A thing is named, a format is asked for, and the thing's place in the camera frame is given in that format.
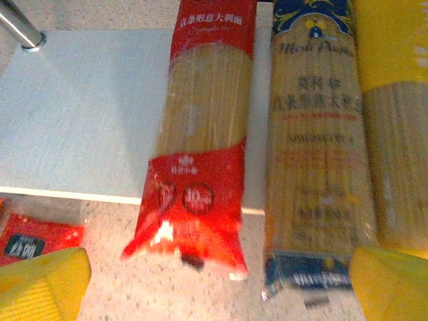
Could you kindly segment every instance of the blue and gold logo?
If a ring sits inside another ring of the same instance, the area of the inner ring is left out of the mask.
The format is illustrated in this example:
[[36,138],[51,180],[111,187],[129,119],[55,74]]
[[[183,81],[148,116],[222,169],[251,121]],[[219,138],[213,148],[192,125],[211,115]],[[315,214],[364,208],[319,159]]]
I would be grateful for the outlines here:
[[[341,32],[354,35],[350,0],[277,0],[274,4],[272,34],[287,32],[299,18],[315,13],[331,18]],[[308,18],[305,26],[310,30],[309,37],[323,37],[326,23]]]

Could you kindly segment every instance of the metal pole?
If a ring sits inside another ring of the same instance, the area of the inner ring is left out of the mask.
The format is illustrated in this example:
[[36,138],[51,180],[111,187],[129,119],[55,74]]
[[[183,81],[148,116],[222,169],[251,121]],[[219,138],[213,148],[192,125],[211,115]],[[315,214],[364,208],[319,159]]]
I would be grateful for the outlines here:
[[38,51],[46,41],[45,35],[29,22],[12,0],[0,0],[0,25],[27,51]]

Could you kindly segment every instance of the yellow label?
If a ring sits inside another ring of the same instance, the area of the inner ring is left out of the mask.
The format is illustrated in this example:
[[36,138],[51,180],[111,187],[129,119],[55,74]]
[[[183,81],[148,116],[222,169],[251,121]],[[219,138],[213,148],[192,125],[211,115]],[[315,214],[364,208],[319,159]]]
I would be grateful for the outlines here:
[[428,82],[428,0],[354,0],[363,92]]

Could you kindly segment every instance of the clear plastic wrap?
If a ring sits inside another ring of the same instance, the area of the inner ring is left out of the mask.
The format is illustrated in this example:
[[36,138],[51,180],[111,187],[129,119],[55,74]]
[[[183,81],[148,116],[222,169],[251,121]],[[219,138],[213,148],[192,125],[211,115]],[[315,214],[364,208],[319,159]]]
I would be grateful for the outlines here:
[[256,5],[181,1],[163,124],[122,257],[175,253],[246,278],[238,231]]
[[379,241],[428,258],[428,3],[355,5]]
[[350,1],[275,2],[264,300],[350,288],[353,249],[377,242],[353,36]]

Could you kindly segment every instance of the red label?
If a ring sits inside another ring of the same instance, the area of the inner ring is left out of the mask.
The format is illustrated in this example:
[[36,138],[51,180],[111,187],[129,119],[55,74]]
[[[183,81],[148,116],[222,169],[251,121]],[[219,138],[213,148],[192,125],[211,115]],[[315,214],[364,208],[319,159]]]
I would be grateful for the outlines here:
[[147,228],[149,216],[158,213],[163,221],[197,218],[214,228],[236,231],[241,224],[244,149],[245,141],[228,149],[152,159],[137,230]]
[[238,230],[245,140],[231,148],[177,153],[148,164],[134,239],[123,257],[144,248],[212,259],[247,273]]
[[181,0],[171,61],[204,43],[232,45],[253,57],[256,0]]
[[12,213],[0,237],[0,266],[80,245],[84,227]]

